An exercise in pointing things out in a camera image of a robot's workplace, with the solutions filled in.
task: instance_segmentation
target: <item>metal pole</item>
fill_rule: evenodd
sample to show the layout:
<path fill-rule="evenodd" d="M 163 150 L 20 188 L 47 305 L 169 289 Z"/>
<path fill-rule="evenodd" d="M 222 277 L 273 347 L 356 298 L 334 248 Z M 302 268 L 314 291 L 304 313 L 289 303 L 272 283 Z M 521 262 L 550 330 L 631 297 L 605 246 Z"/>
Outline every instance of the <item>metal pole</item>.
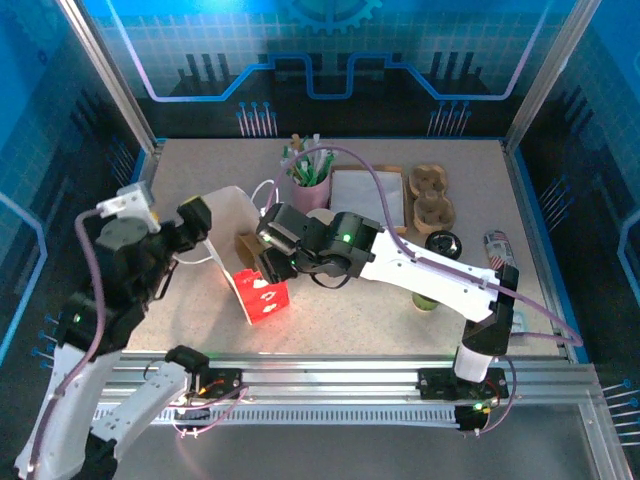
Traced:
<path fill-rule="evenodd" d="M 93 28 L 93 22 L 86 9 L 74 0 L 57 2 L 140 147 L 147 155 L 153 155 L 156 150 L 156 137 L 100 35 Z"/>
<path fill-rule="evenodd" d="M 522 101 L 522 105 L 513 118 L 513 123 L 505 137 L 505 148 L 507 152 L 513 153 L 518 148 L 525 133 L 531 126 L 540 107 L 547 99 L 556 80 L 567 66 L 569 57 L 578 45 L 585 30 L 591 22 L 593 14 L 598 9 L 602 0 L 577 0 L 573 10 L 567 17 L 567 21 L 562 26 L 560 33 L 538 75 L 533 81 L 527 96 Z"/>

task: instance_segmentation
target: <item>speckled tabletop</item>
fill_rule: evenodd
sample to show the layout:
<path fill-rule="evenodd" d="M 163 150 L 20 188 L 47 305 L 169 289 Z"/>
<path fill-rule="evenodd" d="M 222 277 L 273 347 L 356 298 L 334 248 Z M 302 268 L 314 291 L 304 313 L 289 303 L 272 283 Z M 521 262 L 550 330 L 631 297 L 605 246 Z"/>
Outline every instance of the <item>speckled tabletop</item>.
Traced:
<path fill-rule="evenodd" d="M 488 267 L 482 236 L 489 229 L 509 237 L 518 267 L 518 290 L 543 302 L 522 219 L 516 206 L 504 158 L 493 140 L 336 140 L 374 164 L 410 168 L 437 163 L 448 173 L 447 196 L 457 220 L 452 231 L 460 237 L 460 261 Z M 162 220 L 175 218 L 177 206 L 192 195 L 204 195 L 228 185 L 249 194 L 279 168 L 283 140 L 169 140 L 153 183 L 156 210 Z M 338 163 L 353 163 L 341 156 Z M 285 188 L 281 197 L 287 200 Z M 264 196 L 259 199 L 264 203 Z M 424 244 L 410 229 L 409 240 Z M 202 248 L 190 258 L 206 255 Z M 325 290 L 309 278 L 289 282 L 291 305 L 250 326 L 236 297 L 213 262 L 180 266 L 162 302 L 134 331 L 129 349 L 167 350 L 178 344 L 203 352 L 453 355 L 464 319 L 440 305 L 424 313 L 411 293 L 391 285 L 352 280 L 338 291 Z M 551 333 L 549 321 L 516 304 L 528 330 Z M 552 342 L 528 339 L 511 345 L 515 355 L 558 355 Z"/>

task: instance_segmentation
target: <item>red box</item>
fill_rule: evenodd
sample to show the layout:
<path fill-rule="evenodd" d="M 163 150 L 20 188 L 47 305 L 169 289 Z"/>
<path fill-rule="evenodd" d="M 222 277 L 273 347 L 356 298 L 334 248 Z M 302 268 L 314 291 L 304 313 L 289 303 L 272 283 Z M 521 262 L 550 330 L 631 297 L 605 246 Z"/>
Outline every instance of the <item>red box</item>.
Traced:
<path fill-rule="evenodd" d="M 251 269 L 242 270 L 232 278 L 251 325 L 289 305 L 286 282 L 269 284 L 260 272 Z"/>

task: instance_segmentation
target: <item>black wheel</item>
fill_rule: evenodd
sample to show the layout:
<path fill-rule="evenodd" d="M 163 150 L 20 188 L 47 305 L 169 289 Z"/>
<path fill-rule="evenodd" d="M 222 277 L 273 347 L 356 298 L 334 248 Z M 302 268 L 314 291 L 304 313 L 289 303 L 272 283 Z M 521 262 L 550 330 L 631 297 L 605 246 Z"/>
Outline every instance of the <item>black wheel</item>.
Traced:
<path fill-rule="evenodd" d="M 448 230 L 438 230 L 427 237 L 425 248 L 443 257 L 457 260 L 462 255 L 462 242 Z"/>

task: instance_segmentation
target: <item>pink cup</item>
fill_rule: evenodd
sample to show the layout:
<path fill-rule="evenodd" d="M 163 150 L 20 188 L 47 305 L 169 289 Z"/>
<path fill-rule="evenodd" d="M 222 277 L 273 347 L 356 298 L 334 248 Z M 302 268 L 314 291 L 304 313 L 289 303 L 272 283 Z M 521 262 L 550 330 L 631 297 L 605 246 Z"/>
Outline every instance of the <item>pink cup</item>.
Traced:
<path fill-rule="evenodd" d="M 322 183 L 313 187 L 301 187 L 293 182 L 293 206 L 305 215 L 316 208 L 327 208 L 331 196 L 331 179 L 327 175 Z"/>

